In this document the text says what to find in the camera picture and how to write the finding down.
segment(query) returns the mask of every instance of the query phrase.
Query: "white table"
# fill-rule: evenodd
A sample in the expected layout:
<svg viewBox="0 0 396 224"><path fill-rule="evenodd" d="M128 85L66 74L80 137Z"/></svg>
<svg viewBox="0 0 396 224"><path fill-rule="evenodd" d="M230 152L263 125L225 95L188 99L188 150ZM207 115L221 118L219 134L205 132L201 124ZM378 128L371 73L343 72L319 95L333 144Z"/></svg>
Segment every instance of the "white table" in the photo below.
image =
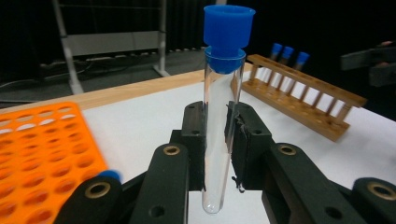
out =
<svg viewBox="0 0 396 224"><path fill-rule="evenodd" d="M181 129L184 107L202 101L203 90L199 82L83 111L109 168L121 173L122 182L147 171L154 150L169 142L172 130ZM330 180L349 189L355 179L369 176L396 184L396 122L353 108L346 118L350 128L334 143L245 92L240 100L253 106L276 142L302 148ZM269 223L262 193L239 193L230 167L222 211L207 215L201 193L190 192L190 224Z"/></svg>

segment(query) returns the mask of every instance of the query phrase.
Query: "blue-capped test tube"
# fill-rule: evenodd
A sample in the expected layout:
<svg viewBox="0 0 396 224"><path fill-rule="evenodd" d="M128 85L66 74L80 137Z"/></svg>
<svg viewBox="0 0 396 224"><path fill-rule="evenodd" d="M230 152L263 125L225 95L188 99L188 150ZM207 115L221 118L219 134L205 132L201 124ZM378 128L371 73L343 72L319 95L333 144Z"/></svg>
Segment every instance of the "blue-capped test tube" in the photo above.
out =
<svg viewBox="0 0 396 224"><path fill-rule="evenodd" d="M297 57L296 64L294 65L293 68L297 71L301 71L303 69L305 62L308 60L308 58L309 58L309 54L307 54L305 52L300 52ZM296 85L296 81L294 79L292 79L289 83L289 86L286 88L286 95L288 95L288 96L291 95L291 93L294 90L295 85Z"/></svg>
<svg viewBox="0 0 396 224"><path fill-rule="evenodd" d="M202 205L208 214L218 213L224 201L233 150L233 117L246 58L241 48L248 45L254 14L248 7L205 7L204 41L209 47L205 49L206 149Z"/></svg>
<svg viewBox="0 0 396 224"><path fill-rule="evenodd" d="M282 48L283 48L282 45L280 45L278 43L274 43L273 48L271 49L271 55L270 55L270 59L272 61L276 61L277 55L282 50Z"/></svg>
<svg viewBox="0 0 396 224"><path fill-rule="evenodd" d="M285 47L282 52L282 56L279 59L279 63L281 64L288 64L289 58L291 54L294 52L294 49L291 47ZM275 76L275 71L271 71L270 76L268 77L267 86L271 85L272 79Z"/></svg>

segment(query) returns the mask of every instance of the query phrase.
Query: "blue object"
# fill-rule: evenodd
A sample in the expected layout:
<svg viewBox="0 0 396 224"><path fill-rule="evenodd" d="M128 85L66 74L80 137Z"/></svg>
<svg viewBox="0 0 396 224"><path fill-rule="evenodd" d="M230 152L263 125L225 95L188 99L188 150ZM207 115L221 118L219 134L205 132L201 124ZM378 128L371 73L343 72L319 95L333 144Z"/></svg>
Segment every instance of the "blue object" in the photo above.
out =
<svg viewBox="0 0 396 224"><path fill-rule="evenodd" d="M211 57L208 63L215 72L229 74L242 65L240 59L246 56L241 48L248 45L256 11L231 5L208 6L204 11L204 41L210 47L205 54Z"/></svg>
<svg viewBox="0 0 396 224"><path fill-rule="evenodd" d="M294 52L294 49L291 47L285 47L282 53L282 58L289 59L290 55Z"/></svg>
<svg viewBox="0 0 396 224"><path fill-rule="evenodd" d="M278 43L274 43L273 48L271 50L271 54L278 54L282 50L282 46Z"/></svg>
<svg viewBox="0 0 396 224"><path fill-rule="evenodd" d="M108 176L108 177L113 177L114 179L117 179L118 181L120 181L120 175L118 172L114 171L114 170L105 170L101 173L99 173L98 176Z"/></svg>
<svg viewBox="0 0 396 224"><path fill-rule="evenodd" d="M297 57L297 63L304 64L306 62L306 60L308 60L308 58L309 58L309 54L307 54L305 52L300 52Z"/></svg>

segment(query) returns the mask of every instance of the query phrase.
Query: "wooden test tube rack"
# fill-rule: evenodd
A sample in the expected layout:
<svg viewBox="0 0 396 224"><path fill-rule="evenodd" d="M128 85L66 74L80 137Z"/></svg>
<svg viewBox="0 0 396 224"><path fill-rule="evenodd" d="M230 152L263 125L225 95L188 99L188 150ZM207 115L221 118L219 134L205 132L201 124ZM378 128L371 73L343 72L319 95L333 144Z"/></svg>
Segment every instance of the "wooden test tube rack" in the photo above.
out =
<svg viewBox="0 0 396 224"><path fill-rule="evenodd" d="M349 127L349 124L345 123L344 119L351 107L361 107L366 103L366 99L359 95L342 90L332 84L260 55L249 55L247 56L247 60L253 63L253 67L249 80L242 84L242 90L334 142ZM269 68L283 77L291 78L294 83L299 82L304 84L305 88L301 96L296 98L290 94L291 91L282 91L279 87L274 87L270 83L257 79L256 74L260 67ZM318 95L312 105L304 101L306 92L311 88L318 91ZM332 101L326 111L317 108L323 94L332 97ZM342 102L343 105L334 117L331 113L338 101Z"/></svg>

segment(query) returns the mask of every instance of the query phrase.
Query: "clear tube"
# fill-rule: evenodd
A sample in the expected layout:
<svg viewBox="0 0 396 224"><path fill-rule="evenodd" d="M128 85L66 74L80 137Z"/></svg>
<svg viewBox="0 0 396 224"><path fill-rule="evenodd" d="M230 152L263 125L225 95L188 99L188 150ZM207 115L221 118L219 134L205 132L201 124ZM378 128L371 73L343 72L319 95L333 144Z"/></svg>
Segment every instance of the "clear tube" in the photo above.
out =
<svg viewBox="0 0 396 224"><path fill-rule="evenodd" d="M205 150L205 189L203 189L203 208L208 214L218 213L224 201L228 169L233 148L233 119L227 124L228 106L231 118L241 91L243 57L233 59L213 58L207 52L205 64L205 116L206 116L206 150ZM238 64L228 74L220 74L209 62Z"/></svg>
<svg viewBox="0 0 396 224"><path fill-rule="evenodd" d="M282 57L279 59L279 63L281 63L281 64L288 64L288 62L289 62L289 55L285 55L285 52L283 52L283 54L282 54ZM271 82L272 82L272 79L274 78L274 76L275 76L275 71L274 70L272 70L271 71L271 73L270 73L270 76L268 77L268 81L267 81L267 86L271 86ZM283 76L281 77L281 79L279 80L279 83L281 83L281 82L283 82Z"/></svg>
<svg viewBox="0 0 396 224"><path fill-rule="evenodd" d="M280 44L277 44L277 43L275 43L274 45L273 45L273 48L272 48L272 50L271 50L271 55L270 55L270 60L272 60L272 61L276 61L276 59L277 59L277 55L279 54L279 52L282 50L282 46L280 45ZM265 80L265 77L267 76L267 75L269 75L269 74L271 74L272 73L272 71L271 71L271 69L269 69L269 68L265 68L265 70L263 71L263 80L262 81L264 81ZM268 83L269 82L271 82L271 79L272 79L272 76L273 76L274 74L272 74L272 75L269 75L269 77L268 77Z"/></svg>
<svg viewBox="0 0 396 224"><path fill-rule="evenodd" d="M305 53L305 52L300 52L300 54L298 55L298 58L297 58L297 62L296 62L296 64L294 65L293 68L294 68L295 70L297 70L297 71L301 71L301 70L303 69L303 66L304 66L304 64L305 64L305 62L306 62L306 60L307 60L308 58L309 58L309 54L307 54L307 53ZM293 90L294 90L295 85L296 85L296 80L291 79L291 80L290 80L290 83L289 83L289 86L286 88L286 95L287 95L287 96L291 96L291 94L292 94L292 92L293 92ZM305 94L306 94L307 91L308 91L308 87L305 86L303 92L305 92Z"/></svg>

